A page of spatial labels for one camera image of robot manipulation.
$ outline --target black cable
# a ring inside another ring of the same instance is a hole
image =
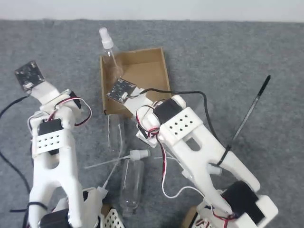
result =
[[[247,122],[249,116],[251,115],[252,111],[254,110],[255,106],[257,105],[262,93],[264,92],[266,86],[269,83],[271,76],[268,75],[267,78],[265,79],[264,83],[262,84],[262,87],[260,88],[260,90],[258,91],[251,107],[249,108],[248,112],[245,115],[245,118],[243,119],[241,125],[238,127],[236,133],[234,134],[232,140],[230,141],[230,143],[226,146],[225,148],[225,152],[223,153],[222,157],[220,158],[219,162],[216,164],[216,166],[220,166],[221,163],[224,161],[224,159],[226,158],[228,152],[231,150],[231,147],[233,145],[233,142],[235,141],[235,139],[237,138],[237,136],[239,135],[239,133],[241,132],[241,130],[243,129],[245,123]]]
[[[211,119],[210,119],[208,108],[207,108],[207,96],[206,96],[206,94],[204,92],[202,92],[202,91],[169,91],[169,90],[160,90],[160,89],[149,88],[149,89],[142,90],[139,93],[139,95],[147,93],[149,91],[155,91],[157,93],[164,93],[164,94],[201,94],[203,96],[203,98],[204,98],[205,114],[206,114],[208,125],[210,127],[210,131],[213,134],[213,136],[219,141],[219,138],[218,138],[218,136],[217,136],[217,134],[216,134],[216,132],[215,132],[215,130],[213,128],[212,123],[211,123]],[[135,98],[135,97],[137,97],[139,95],[129,96],[129,98]]]
[[[29,202],[28,203],[28,207],[27,207],[27,209],[25,211],[25,214],[24,214],[24,217],[23,217],[22,228],[26,228],[27,227],[28,219],[29,219],[29,213],[28,212],[29,212],[29,207],[31,205],[38,205],[38,206],[42,207],[44,210],[46,210],[46,211],[48,210],[48,207],[46,205],[44,205],[43,203],[41,203],[41,202]]]
[[[10,108],[10,107],[12,107],[14,104],[17,104],[17,103],[19,103],[19,102],[21,102],[21,101],[23,101],[25,98],[27,98],[27,97],[29,97],[29,95],[28,96],[24,96],[24,97],[21,97],[21,98],[19,98],[19,99],[17,99],[17,100],[15,100],[15,101],[13,101],[12,103],[10,103],[8,106],[6,106],[1,112],[0,112],[0,119],[1,119],[1,117],[3,116],[3,114]],[[13,165],[3,154],[2,154],[2,152],[0,151],[0,157],[3,159],[3,161],[5,162],[5,163],[7,163],[20,177],[21,177],[21,179],[22,179],[22,181],[24,182],[24,185],[25,185],[25,187],[26,187],[26,189],[27,189],[27,192],[28,192],[28,194],[30,193],[30,187],[29,187],[29,183],[28,183],[28,181],[27,181],[27,179],[25,178],[25,176],[23,175],[23,173],[15,166],[15,165]]]
[[[225,152],[223,153],[222,157],[220,158],[219,162],[216,164],[216,166],[220,166],[221,163],[224,161],[226,158],[228,152],[231,150],[231,146],[228,144],[225,148]]]

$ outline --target cardboard box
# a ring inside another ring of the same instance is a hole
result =
[[[123,65],[123,79],[136,84],[139,88],[156,88],[170,90],[169,78],[162,48],[143,49],[121,53],[118,58]],[[132,114],[120,103],[106,96],[113,85],[106,83],[107,74],[103,58],[100,57],[100,76],[104,114]],[[152,101],[168,99],[170,94],[148,92],[147,97]]]
[[[194,227],[194,221],[198,213],[196,212],[196,207],[191,207],[188,211],[186,217],[184,218],[180,228],[192,228]]]

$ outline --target circuit board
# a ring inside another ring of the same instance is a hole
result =
[[[35,61],[30,61],[15,70],[15,76],[25,92],[45,81]]]
[[[112,90],[106,95],[109,98],[124,104],[128,96],[134,91],[135,88],[135,84],[119,78],[112,87]]]

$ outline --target bottle cap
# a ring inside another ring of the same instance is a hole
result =
[[[133,161],[140,160],[150,156],[149,150],[133,150],[130,151],[130,159]]]
[[[101,37],[101,42],[105,49],[110,49],[114,46],[112,38],[110,37],[110,34],[105,27],[99,29],[99,34]]]

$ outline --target trigger spray head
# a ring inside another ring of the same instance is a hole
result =
[[[108,32],[108,29],[103,27],[99,29],[99,34],[101,37],[101,42],[104,46],[104,49],[110,49],[114,46],[113,40],[110,37],[110,34]]]

